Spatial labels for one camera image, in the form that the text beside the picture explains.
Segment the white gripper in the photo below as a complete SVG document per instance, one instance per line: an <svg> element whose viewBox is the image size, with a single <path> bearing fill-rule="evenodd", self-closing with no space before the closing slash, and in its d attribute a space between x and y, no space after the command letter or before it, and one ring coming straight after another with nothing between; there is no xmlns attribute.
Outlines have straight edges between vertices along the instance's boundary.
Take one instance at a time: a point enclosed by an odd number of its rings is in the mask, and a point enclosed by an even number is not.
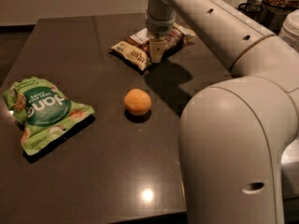
<svg viewBox="0 0 299 224"><path fill-rule="evenodd" d="M174 25L176 13L146 13L146 27L151 36L163 37L168 35ZM166 41L153 38L149 41L149 55L153 63L159 63L163 57Z"/></svg>

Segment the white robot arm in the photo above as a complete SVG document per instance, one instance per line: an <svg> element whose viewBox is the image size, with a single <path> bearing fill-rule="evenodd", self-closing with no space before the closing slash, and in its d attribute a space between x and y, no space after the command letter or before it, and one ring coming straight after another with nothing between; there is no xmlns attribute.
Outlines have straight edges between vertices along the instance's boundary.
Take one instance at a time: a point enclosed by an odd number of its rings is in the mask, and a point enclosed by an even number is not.
<svg viewBox="0 0 299 224"><path fill-rule="evenodd" d="M297 52L221 0L149 0L153 35L176 16L232 75L195 94L180 118L188 224L284 224L281 158L298 136Z"/></svg>

